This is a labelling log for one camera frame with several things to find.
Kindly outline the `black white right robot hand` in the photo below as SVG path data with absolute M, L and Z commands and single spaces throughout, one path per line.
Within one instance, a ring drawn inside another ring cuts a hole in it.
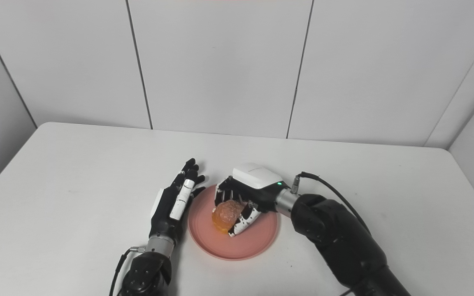
M 255 163 L 236 166 L 216 185 L 213 214 L 216 226 L 235 237 L 262 213 L 276 212 L 276 198 L 287 188 L 281 176 Z

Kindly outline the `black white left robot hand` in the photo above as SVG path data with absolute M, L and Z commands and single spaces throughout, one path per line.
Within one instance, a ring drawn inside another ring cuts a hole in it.
M 171 185 L 163 190 L 151 219 L 149 238 L 166 237 L 174 244 L 179 242 L 184 232 L 184 214 L 199 193 L 206 189 L 199 187 L 204 181 L 205 176 L 199 174 L 196 160 L 189 159 Z

